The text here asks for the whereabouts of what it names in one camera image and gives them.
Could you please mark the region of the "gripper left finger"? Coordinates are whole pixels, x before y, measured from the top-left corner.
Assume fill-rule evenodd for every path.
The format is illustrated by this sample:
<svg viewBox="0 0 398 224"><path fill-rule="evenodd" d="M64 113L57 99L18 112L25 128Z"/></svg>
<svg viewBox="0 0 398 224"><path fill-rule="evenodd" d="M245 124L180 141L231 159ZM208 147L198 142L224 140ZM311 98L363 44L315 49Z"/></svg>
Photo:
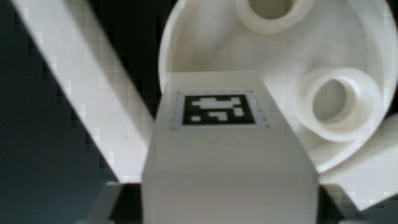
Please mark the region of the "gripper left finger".
<svg viewBox="0 0 398 224"><path fill-rule="evenodd" d="M89 215L75 224L144 224L137 183L105 184Z"/></svg>

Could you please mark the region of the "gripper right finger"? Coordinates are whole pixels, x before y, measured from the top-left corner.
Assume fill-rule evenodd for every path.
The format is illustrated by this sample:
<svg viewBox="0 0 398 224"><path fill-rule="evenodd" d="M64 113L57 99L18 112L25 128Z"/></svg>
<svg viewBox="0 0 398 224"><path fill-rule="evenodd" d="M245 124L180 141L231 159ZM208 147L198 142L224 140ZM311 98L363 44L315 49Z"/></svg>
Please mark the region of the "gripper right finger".
<svg viewBox="0 0 398 224"><path fill-rule="evenodd" d="M359 224L363 215L343 188L334 184L320 185L318 224Z"/></svg>

